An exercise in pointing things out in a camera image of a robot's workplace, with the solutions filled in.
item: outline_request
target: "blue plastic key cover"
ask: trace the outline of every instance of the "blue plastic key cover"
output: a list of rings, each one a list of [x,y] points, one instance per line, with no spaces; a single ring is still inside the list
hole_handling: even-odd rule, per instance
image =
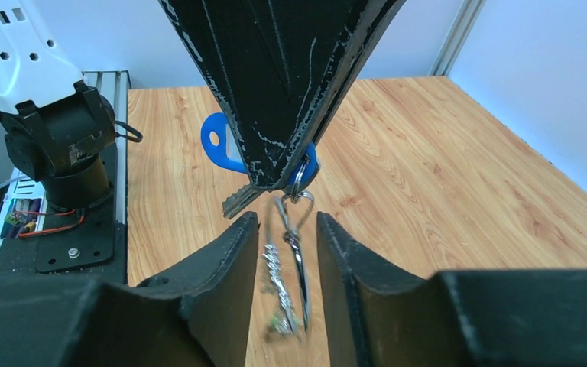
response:
[[[208,159],[210,159],[217,166],[225,168],[226,170],[247,174],[244,164],[241,161],[234,161],[230,159],[226,153],[227,124],[228,120],[226,119],[226,116],[223,112],[215,112],[208,116],[208,118],[203,122],[203,126],[201,127],[201,145],[203,146],[203,150],[206,152]],[[214,132],[219,139],[219,143],[216,145],[213,144],[210,140],[211,132]],[[310,143],[307,146],[305,149],[305,155],[310,159],[310,163],[303,172],[303,176],[300,180],[302,183],[306,183],[309,179],[311,179],[314,172],[316,171],[316,166],[318,165],[316,147],[313,143]],[[288,185],[294,184],[296,180],[296,174],[298,173],[301,165],[302,163],[298,164],[296,169],[293,170],[293,174],[287,182]]]

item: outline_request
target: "black cylinder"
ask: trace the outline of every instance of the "black cylinder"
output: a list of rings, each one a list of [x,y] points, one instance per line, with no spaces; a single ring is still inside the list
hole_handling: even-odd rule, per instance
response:
[[[49,203],[58,208],[93,206],[109,193],[109,179],[99,155],[75,167],[72,174],[41,181]]]

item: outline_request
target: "screw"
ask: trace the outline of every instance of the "screw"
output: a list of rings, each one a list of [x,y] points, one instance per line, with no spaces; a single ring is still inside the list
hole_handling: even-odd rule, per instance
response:
[[[70,258],[77,258],[79,256],[79,250],[77,248],[70,248],[69,249],[69,257]]]

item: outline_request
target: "wooden table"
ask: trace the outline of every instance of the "wooden table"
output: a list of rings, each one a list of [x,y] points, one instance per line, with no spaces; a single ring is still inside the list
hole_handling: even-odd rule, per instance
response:
[[[217,168],[201,148],[199,128],[216,111],[203,87],[129,93],[129,122],[145,134],[128,152],[130,285],[230,223],[221,202],[248,179]],[[357,81],[318,153],[316,208],[419,276],[587,267],[587,194],[444,77]],[[262,215],[265,199],[249,209]],[[276,301],[259,291],[258,275],[247,365],[329,365],[315,228],[312,219],[302,231],[313,305],[305,343],[264,341]],[[297,289],[292,261],[284,273]]]

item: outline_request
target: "table top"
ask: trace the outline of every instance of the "table top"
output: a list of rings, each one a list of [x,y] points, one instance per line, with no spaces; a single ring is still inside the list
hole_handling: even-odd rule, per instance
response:
[[[219,111],[207,88],[131,90],[128,109],[145,135],[128,149],[135,285],[221,234],[230,224],[221,202],[248,178],[203,152],[200,126]],[[316,209],[407,271],[587,268],[587,194],[445,77],[356,81],[317,151]],[[263,216],[266,199],[248,209]],[[329,365],[315,218],[301,235],[310,331],[302,344],[265,340],[276,301],[256,276],[247,365]],[[283,261],[297,289],[293,261]]]

